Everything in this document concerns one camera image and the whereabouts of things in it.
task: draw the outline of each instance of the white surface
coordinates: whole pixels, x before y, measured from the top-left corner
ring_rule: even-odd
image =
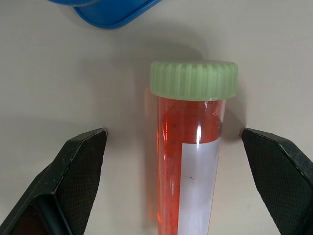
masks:
[[[178,235],[208,234],[220,143],[182,144]]]
[[[137,235],[156,210],[155,59],[238,63],[227,103],[210,235],[279,235],[238,135],[293,140],[313,157],[311,0],[163,0],[105,31],[45,0],[0,2],[0,222],[63,143],[107,127],[102,180],[86,235]]]

